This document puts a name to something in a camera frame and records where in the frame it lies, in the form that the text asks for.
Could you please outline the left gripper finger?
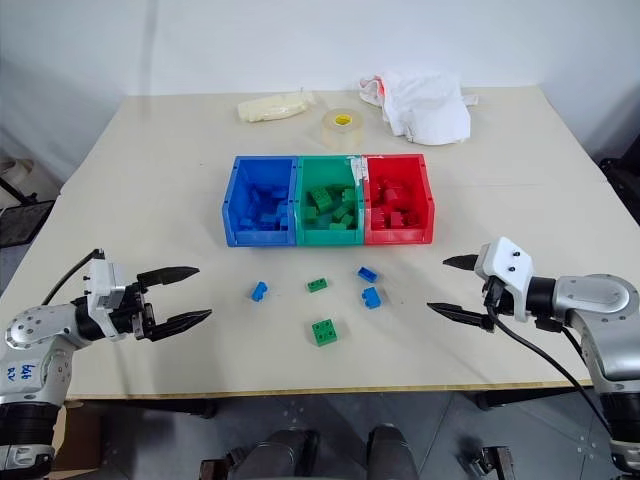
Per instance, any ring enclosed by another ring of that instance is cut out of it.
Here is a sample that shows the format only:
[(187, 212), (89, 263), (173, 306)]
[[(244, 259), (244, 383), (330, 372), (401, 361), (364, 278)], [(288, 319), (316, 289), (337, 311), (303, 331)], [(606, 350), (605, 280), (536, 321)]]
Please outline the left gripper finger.
[(150, 328), (150, 340), (156, 342), (186, 332), (212, 314), (211, 309), (186, 312), (170, 317), (162, 324)]
[(137, 275), (137, 284), (141, 291), (147, 291), (156, 285), (169, 285), (183, 281), (200, 270), (191, 266), (172, 266), (140, 273)]

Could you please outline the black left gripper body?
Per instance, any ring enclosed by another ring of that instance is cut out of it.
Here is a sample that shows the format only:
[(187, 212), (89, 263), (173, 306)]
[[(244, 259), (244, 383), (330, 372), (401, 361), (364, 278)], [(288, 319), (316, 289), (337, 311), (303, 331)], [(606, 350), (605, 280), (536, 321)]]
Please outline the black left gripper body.
[(133, 334), (137, 340), (151, 339), (155, 318), (153, 307), (144, 298), (147, 291), (139, 282), (125, 288), (120, 305), (109, 313), (118, 334)]

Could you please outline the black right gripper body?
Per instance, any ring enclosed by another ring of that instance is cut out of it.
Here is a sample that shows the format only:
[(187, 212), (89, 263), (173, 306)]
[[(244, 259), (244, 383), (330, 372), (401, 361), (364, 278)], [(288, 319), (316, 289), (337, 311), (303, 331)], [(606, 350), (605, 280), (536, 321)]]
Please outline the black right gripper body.
[(512, 294), (506, 290), (506, 284), (495, 276), (490, 276), (484, 283), (483, 298), (487, 310), (484, 329), (493, 332), (496, 318), (500, 315), (514, 315), (514, 299)]

